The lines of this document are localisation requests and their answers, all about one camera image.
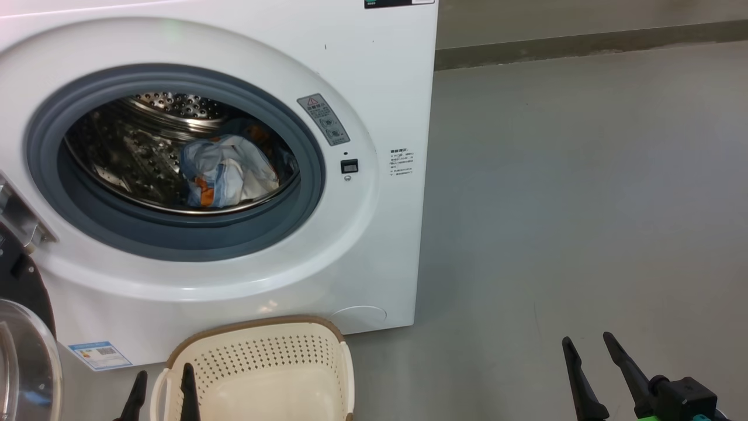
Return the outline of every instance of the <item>gray floor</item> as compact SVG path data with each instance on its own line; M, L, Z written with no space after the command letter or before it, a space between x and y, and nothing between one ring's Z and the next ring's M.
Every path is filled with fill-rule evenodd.
M417 320L349 337L356 420L574 420L567 335L635 420L605 330L748 418L746 69L732 43L437 73ZM114 418L136 370L65 355L65 419Z

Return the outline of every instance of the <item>white plastic basket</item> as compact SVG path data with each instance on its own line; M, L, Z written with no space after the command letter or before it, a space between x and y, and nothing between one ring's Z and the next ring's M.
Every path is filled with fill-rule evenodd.
M180 421L185 363L194 369L201 421L353 418L351 354L340 331L323 318L251 321L185 340L156 379L151 421Z

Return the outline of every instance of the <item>washing machine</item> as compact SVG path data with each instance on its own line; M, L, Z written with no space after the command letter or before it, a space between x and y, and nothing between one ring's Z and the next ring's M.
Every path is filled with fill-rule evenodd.
M0 297L97 370L277 315L412 324L436 17L435 0L3 2L0 242L23 251L0 255ZM188 178L183 154L224 136L274 177L216 205L226 184Z

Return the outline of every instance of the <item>baseboard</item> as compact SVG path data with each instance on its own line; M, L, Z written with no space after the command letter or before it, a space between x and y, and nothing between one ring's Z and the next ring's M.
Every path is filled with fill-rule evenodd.
M436 50L434 70L748 40L748 19Z

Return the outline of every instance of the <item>gray rubber gasket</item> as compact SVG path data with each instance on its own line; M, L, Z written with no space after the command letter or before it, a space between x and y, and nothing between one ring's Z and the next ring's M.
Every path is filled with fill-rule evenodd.
M67 148L61 148L62 139L91 109L152 90L198 94L248 112L286 141L296 156L300 176L268 203L219 216L170 215L118 198L73 162ZM175 64L104 70L55 92L28 126L26 159L42 195L67 222L109 246L167 261L214 261L265 249L309 218L325 184L319 144L287 106L232 76Z

